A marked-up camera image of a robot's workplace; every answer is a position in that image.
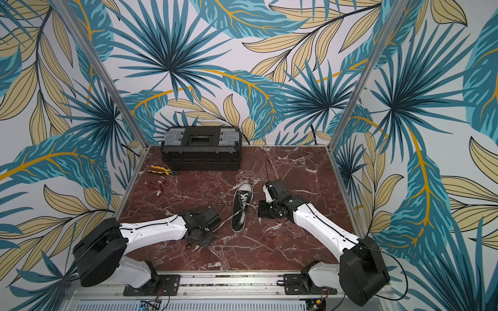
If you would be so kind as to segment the black white canvas sneaker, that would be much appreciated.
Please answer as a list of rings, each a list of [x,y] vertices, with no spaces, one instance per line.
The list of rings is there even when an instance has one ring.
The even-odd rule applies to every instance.
[[[235,193],[233,201],[233,217],[231,219],[231,228],[238,233],[245,228],[246,212],[251,205],[254,196],[253,186],[249,183],[241,184]]]

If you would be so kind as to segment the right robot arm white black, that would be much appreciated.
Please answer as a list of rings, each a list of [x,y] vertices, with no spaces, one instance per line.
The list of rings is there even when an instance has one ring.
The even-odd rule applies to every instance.
[[[304,270],[314,286],[341,289],[362,307],[389,284],[384,258],[372,238],[359,238],[341,228],[311,202],[291,194],[282,180],[268,181],[263,192],[265,199],[258,207],[260,218],[288,219],[314,236],[338,260],[337,268],[317,262]]]

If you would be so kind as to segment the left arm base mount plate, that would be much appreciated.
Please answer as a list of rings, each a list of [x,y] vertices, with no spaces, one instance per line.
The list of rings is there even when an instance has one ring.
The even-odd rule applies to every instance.
[[[153,277],[140,288],[133,288],[130,285],[125,286],[123,295],[125,297],[145,297],[165,294],[176,296],[180,284],[180,275],[159,275]]]

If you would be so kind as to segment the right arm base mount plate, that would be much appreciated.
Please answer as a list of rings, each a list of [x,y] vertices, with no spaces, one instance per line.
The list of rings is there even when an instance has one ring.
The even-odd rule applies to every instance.
[[[335,295],[337,289],[329,287],[317,287],[310,278],[298,274],[284,274],[281,280],[277,281],[278,286],[284,287],[286,295]]]

